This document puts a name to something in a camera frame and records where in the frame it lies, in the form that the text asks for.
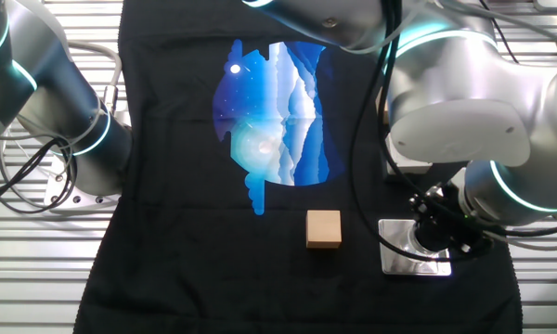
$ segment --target blue graphic print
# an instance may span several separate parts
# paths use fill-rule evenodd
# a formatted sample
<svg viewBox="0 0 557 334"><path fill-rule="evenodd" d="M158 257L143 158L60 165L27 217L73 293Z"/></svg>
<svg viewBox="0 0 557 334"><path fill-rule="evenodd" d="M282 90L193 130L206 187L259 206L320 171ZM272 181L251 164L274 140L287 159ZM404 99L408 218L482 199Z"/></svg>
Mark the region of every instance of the blue graphic print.
<svg viewBox="0 0 557 334"><path fill-rule="evenodd" d="M238 40L228 56L214 96L214 126L219 140L231 133L231 158L249 173L245 185L256 214L265 211L266 181L310 186L329 178L316 78L324 49L277 43L265 59L258 50L244 56Z"/></svg>

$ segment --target black cable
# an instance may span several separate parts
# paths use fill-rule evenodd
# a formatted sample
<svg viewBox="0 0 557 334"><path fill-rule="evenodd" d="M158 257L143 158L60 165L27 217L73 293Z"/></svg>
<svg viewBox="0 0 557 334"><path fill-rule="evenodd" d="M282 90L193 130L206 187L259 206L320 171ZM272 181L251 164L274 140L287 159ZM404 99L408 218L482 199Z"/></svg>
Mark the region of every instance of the black cable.
<svg viewBox="0 0 557 334"><path fill-rule="evenodd" d="M24 210L17 209L15 207L13 207L7 201L0 198L0 202L4 206L9 208L11 211L19 213L19 214L37 214L37 213L42 213L42 212L46 212L46 211L57 208L58 206L63 204L72 195L72 192L74 190L74 186L76 185L76 160L75 160L74 156L72 155L72 152L69 149L63 149L65 147L63 147L62 145L58 145L58 147L60 148L60 151L62 152L62 157L63 157L64 162L66 163L67 167L66 167L66 181L65 181L64 187L62 189L62 192L56 198L56 200L54 200L50 205L47 205L47 206L34 205L34 206L39 207L38 210L24 211ZM4 169L2 168L2 163L0 163L0 173L2 174L2 177L5 180L7 180L7 175L4 171ZM15 187L11 187L9 190L12 190L17 195L19 194L17 191L14 191Z"/></svg>
<svg viewBox="0 0 557 334"><path fill-rule="evenodd" d="M10 189L12 188L15 184L17 184L18 182L20 182L22 179L24 179L26 176L28 176L35 168L37 168L39 166L39 164L41 163L41 161L43 160L43 158L45 157L45 155L47 154L47 152L49 152L49 149L51 149L53 146L58 146L60 148L65 148L68 145L68 143L61 139L61 138L55 138L52 141L50 141L49 143L45 144L42 148L40 148L35 155L33 155L29 161L27 161L23 167L17 172L17 174L15 174L14 177L12 177L10 180L6 180L6 183L3 186L0 186L0 201L7 206L10 210L14 211L14 212L18 212L21 214L35 214L35 213L41 213L41 212L46 212L48 210L57 208L57 206L61 205L64 201L66 201L73 189L74 189L74 185L76 183L76 160L74 158L74 156L72 155L72 152L66 149L62 149L62 155L64 157L64 160L66 162L68 162L71 159L71 163L68 164L67 170L66 170L66 175L67 175L67 180L66 180L66 184L65 187L62 190L62 193L58 196L58 198L49 206L46 206L45 208L42 208L41 210L36 210L36 211L23 211L23 210L19 210L17 208L12 207L11 205L9 205L7 202L5 202L3 199L1 199L1 197Z"/></svg>
<svg viewBox="0 0 557 334"><path fill-rule="evenodd" d="M16 183L20 182L23 178L28 176L33 169L39 166L39 163L41 162L41 159L45 156L45 154L47 154L47 149L41 148L31 159L29 159L29 161L27 161L22 166L22 168L15 174L15 176L10 180L10 182L4 184L3 186L0 186L0 197L4 195L4 193L6 193L12 185L15 185Z"/></svg>
<svg viewBox="0 0 557 334"><path fill-rule="evenodd" d="M481 5L483 6L484 9L491 10L489 8L489 6L486 4L485 0L479 0L479 1L481 2ZM499 32L499 36L501 37L501 41L503 42L505 47L508 49L508 52L510 53L510 57L512 57L512 59L513 59L513 62L515 62L516 64L520 64L520 62L518 61L516 56L513 54L512 50L510 49L510 45L508 44L508 40L505 38L505 35L501 31L501 27L499 27L498 21L496 19L493 19L493 18L491 18L491 21L493 22L493 25L495 26L495 29L497 29L497 31Z"/></svg>
<svg viewBox="0 0 557 334"><path fill-rule="evenodd" d="M547 228L539 231L506 231L505 236L534 238L534 237L546 237L554 234L557 234L557 227Z"/></svg>
<svg viewBox="0 0 557 334"><path fill-rule="evenodd" d="M384 16L386 18L386 36L388 36L390 33L392 33L392 31L395 29L395 27L397 27L400 22L402 21L402 3L400 2L400 0L395 0L394 1L394 8L390 7L390 1L389 0L382 0L382 7L383 7L383 11L384 11ZM385 99L387 96L387 91L389 88L389 82L390 79L392 78L392 73L394 71L394 66L395 66L395 60L396 60L396 52L398 50L398 44L400 41L400 37L396 37L394 39L394 41L389 45L389 50L390 50L390 57L388 59L388 68L386 70L386 74L384 77L384 83L382 86L382 94L381 94L381 99L380 99L380 107L379 107L379 112L378 112L378 120L379 120L379 128L378 128L378 132L379 132L379 142L380 143L384 143L385 144L385 137L383 137L383 133L382 133L382 120L383 120L383 115L384 115L384 110L385 110ZM417 254L413 254L404 250L400 250L398 247L396 247L395 245L391 244L388 240L386 240L385 238L383 238L379 232L377 232L371 224L370 219L368 218L368 216L365 214L365 211L361 208L361 204L356 192L356 185L355 185L355 173L354 173L354 159L355 159L355 146L356 146L356 141L358 139L358 132L359 132L359 128L360 128L360 124L362 122L363 117L365 116L365 113L367 112L368 108L368 104L371 101L371 97L373 95L373 92L376 89L376 86L378 84L377 79L380 78L380 76L382 75L382 68L383 68L383 59L385 58L385 54L386 54L386 50L382 50L380 57L378 59L378 64L376 66L376 71L374 72L374 75L372 77L372 81L369 84L369 89L366 92L365 97L363 98L363 105L361 107L361 112L359 115L359 118L357 119L356 122L356 128L354 131L354 138L353 138L353 142L351 145L351 160L349 161L349 175L351 178L351 188L353 190L353 197L354 197L354 201L356 204L356 207L359 211L359 214L361 215L361 218L363 219L366 228L370 231L370 233L376 237L378 239L378 241L380 241L380 243L383 244L384 247L386 247L387 249L389 249L390 251L393 251L399 255L408 257L410 259L413 260L417 260L417 261L423 261L423 262L438 262L438 263L458 263L458 262L466 262L466 261L471 261L477 257L480 257L482 255L484 255L485 253L487 253L489 249L485 249L485 250L478 250L478 251L472 251L469 253L465 253L464 256L460 257L460 258L456 258L456 259L434 259L431 257L427 257L427 256L420 256ZM384 151L384 153L386 155L389 155L389 152L386 148L386 150Z"/></svg>

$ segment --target cable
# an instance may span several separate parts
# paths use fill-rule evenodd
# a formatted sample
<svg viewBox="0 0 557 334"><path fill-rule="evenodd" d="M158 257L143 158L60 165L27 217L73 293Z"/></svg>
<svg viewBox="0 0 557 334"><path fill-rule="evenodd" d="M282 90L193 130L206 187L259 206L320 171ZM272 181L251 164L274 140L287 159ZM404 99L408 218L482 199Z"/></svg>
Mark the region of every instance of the cable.
<svg viewBox="0 0 557 334"><path fill-rule="evenodd" d="M485 232L485 234L490 236L491 238L493 238L495 240L498 240L498 241L501 241L501 242L506 242L506 243L509 243L510 245L513 245L515 247L520 247L520 248L523 248L525 250L557 251L557 246L536 246L536 245L525 244L523 242L516 241L516 240L513 240L513 239L504 238L504 237L498 236L495 233L491 233L491 232Z"/></svg>
<svg viewBox="0 0 557 334"><path fill-rule="evenodd" d="M59 147L63 147L64 144L66 144L66 141L57 138L52 140L50 143L46 144L45 146L43 146L34 156L30 161L33 161L33 166L38 166L39 163L41 162L41 160L43 159L43 157L45 156L45 154L49 151L49 149L51 149L51 147L57 145ZM69 166L66 170L67 173L67 179L66 179L66 184L62 189L62 192L60 193L60 195L56 198L56 200L54 200L54 202L50 205L47 206L43 206L43 205L39 205L33 202L30 202L30 204L32 204L32 206L39 208L38 210L34 210L34 211L24 211L24 210L20 210L17 209L13 206L11 206L8 202L6 202L5 200L3 200L1 198L2 195L4 195L4 193L6 193L6 191L8 190L12 190L14 185L19 182L21 179L15 179L13 177L13 179L9 180L6 182L6 184L2 187L0 187L0 202L5 205L7 208L9 208L11 211L19 213L19 214L37 214L37 213L41 213L41 212L46 212L52 209L57 208L59 205L61 205L62 203L64 203L72 194L72 191L74 190L74 186L76 184L76 161L74 159L74 156L72 156L72 154L70 154L69 151L62 149L62 154L64 157L64 160L67 162L67 165Z"/></svg>
<svg viewBox="0 0 557 334"><path fill-rule="evenodd" d="M108 47L101 46L101 45L94 45L87 42L81 41L68 41L68 46L72 48L94 51L101 54L104 54L115 61L115 69L113 70L113 77L111 78L110 85L117 86L120 82L120 76L122 75L122 60L120 59L120 55L116 52L111 50Z"/></svg>
<svg viewBox="0 0 557 334"><path fill-rule="evenodd" d="M386 13L386 35L388 35L392 29L393 29L393 25L399 25L400 24L400 20L402 17L402 4L400 2L400 0L395 0L394 1L394 8L390 8L390 0L382 0L382 5L384 8L384 12ZM360 124L362 123L362 119L365 116L368 108L367 106L369 105L369 102L371 101L371 97L373 95L373 92L376 89L376 86L378 84L379 78L382 75L382 69L383 69L383 62L385 61L385 55L388 52L388 49L390 50L390 57L388 59L388 69L386 70L386 74L385 74L385 78L384 78L384 83L382 86L382 94L381 94L381 100L380 100L380 109L378 112L378 119L380 120L379 123L379 128L378 128L378 132L379 132L379 142L383 142L385 144L385 137L382 137L382 130L381 130L381 126L382 126L382 119L383 119L383 114L384 114L384 110L385 110L385 99L386 99L386 95L387 95L387 90L389 87L389 82L390 79L392 78L392 73L394 70L394 66L395 66L395 61L396 61L396 52L398 49L398 44L400 41L400 36L398 35L394 41L392 42L392 44L388 47L385 47L378 59L378 64L376 66L375 72L372 76L372 80L369 84L369 88L366 91L366 94L363 98L363 104L361 107L361 112L360 115L356 121L356 128L354 131L354 137L353 137L353 142L351 144L351 158L349 161L349 177L351 178L351 188L352 188L352 192L353 192L353 197L354 197L354 202L356 204L356 207L359 211L359 214L361 215L361 218L363 219L366 228L369 230L369 232L378 239L378 241L380 241L380 243L383 244L384 247L386 247L387 249L389 249L390 251L393 251L399 255L408 257L410 259L413 260L417 260L417 261L423 261L423 262L437 262L437 263L459 263L459 262L466 262L466 261L471 261L477 257L480 257L482 255L484 255L485 253L489 252L491 247L493 247L493 242L490 243L490 247L488 249L485 250L479 250L479 251L473 251L473 252L469 252L469 253L465 253L464 256L460 257L460 258L455 258L455 259L443 259L443 258L431 258L431 257L427 257L427 256L420 256L417 254L413 254L404 250L400 250L397 246L391 244L388 240L386 240L385 238L383 238L379 232L375 231L375 229L371 226L371 221L369 220L368 216L365 214L365 211L361 208L361 204L357 195L357 191L356 191L356 185L355 185L355 173L354 173L354 162L355 162L355 147L356 147L356 141L358 139L358 133L359 133L359 128L360 128Z"/></svg>
<svg viewBox="0 0 557 334"><path fill-rule="evenodd" d="M6 134L8 136L13 136L13 134L10 132L10 129L6 130ZM31 156L29 155L29 153L27 153L27 151L25 150L25 148L23 148L20 143L18 141L14 141L15 145L17 146L17 148L19 148L20 152L27 157L27 159L30 159ZM0 146L0 154L2 155L2 159L4 159L4 150L2 149L2 147ZM43 168L43 167L37 167L37 169L41 172L43 172L45 174L45 176L50 176L50 175L54 175L54 176L58 176L60 175L59 173L55 173L52 172L50 170L48 170L47 168Z"/></svg>
<svg viewBox="0 0 557 334"><path fill-rule="evenodd" d="M491 11L489 6L486 4L485 0L479 0L479 1L481 2L481 5L483 5L484 9L486 9L488 11ZM501 27L499 27L498 21L496 19L491 19L491 21L493 22L493 25L495 26L495 29L499 32L499 36L501 37L501 41L505 45L505 48L508 49L508 52L510 53L510 57L512 57L512 59L513 59L513 62L515 62L516 64L520 64L520 62L518 61L516 56L513 54L512 50L510 49L510 45L508 44L508 40L505 38L505 34L503 34L503 31L501 30Z"/></svg>
<svg viewBox="0 0 557 334"><path fill-rule="evenodd" d="M365 50L350 50L344 47L343 50L354 55L367 55L369 53L379 52L382 48L387 47L389 44L391 44L392 41L394 41L394 39L398 37L402 33L402 31L404 31L410 25L410 23L412 23L415 18L417 18L417 16L425 9L428 2L429 0L420 0L420 2L416 6L414 6L408 13L402 23L400 23L398 28L390 33L390 35L378 45L372 46L369 49Z"/></svg>
<svg viewBox="0 0 557 334"><path fill-rule="evenodd" d="M22 168L15 174L10 182L4 184L3 186L0 186L0 197L4 195L4 193L6 193L12 185L15 185L26 176L28 176L39 165L42 158L45 156L45 154L47 154L49 148L56 145L59 141L60 139L58 138L53 139L48 143L49 146L46 145L43 148L39 149L37 153L35 153L35 155L33 155L32 158L22 166Z"/></svg>
<svg viewBox="0 0 557 334"><path fill-rule="evenodd" d="M546 237L557 234L557 227L547 228L538 231L505 231L504 236L510 237L522 237L522 238L535 238L535 237Z"/></svg>

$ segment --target screw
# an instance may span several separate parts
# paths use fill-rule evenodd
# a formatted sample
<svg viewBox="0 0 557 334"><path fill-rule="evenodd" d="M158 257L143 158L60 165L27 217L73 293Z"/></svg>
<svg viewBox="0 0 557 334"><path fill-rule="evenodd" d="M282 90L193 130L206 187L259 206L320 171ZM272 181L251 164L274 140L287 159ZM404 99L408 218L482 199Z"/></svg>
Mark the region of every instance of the screw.
<svg viewBox="0 0 557 334"><path fill-rule="evenodd" d="M327 18L324 21L324 27L326 28L334 28L338 25L338 20L335 18Z"/></svg>
<svg viewBox="0 0 557 334"><path fill-rule="evenodd" d="M427 212L427 205L421 204L419 206L419 209L417 209L417 210L419 210L419 212L421 212L421 213L426 213Z"/></svg>

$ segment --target silver plate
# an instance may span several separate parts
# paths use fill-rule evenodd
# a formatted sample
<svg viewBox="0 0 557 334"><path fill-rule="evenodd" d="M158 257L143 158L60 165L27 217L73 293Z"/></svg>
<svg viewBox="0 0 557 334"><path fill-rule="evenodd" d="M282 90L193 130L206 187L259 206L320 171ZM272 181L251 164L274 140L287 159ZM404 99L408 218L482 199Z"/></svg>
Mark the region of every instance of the silver plate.
<svg viewBox="0 0 557 334"><path fill-rule="evenodd" d="M396 220L382 219L378 223L380 235L397 246L398 248L410 251L414 249L406 240L408 231L413 229L414 220ZM411 276L450 276L452 275L452 266L450 263L421 262L411 260L402 255L388 250L381 245L382 251L382 270L386 275L411 275ZM449 258L447 250L440 251L436 258Z"/></svg>

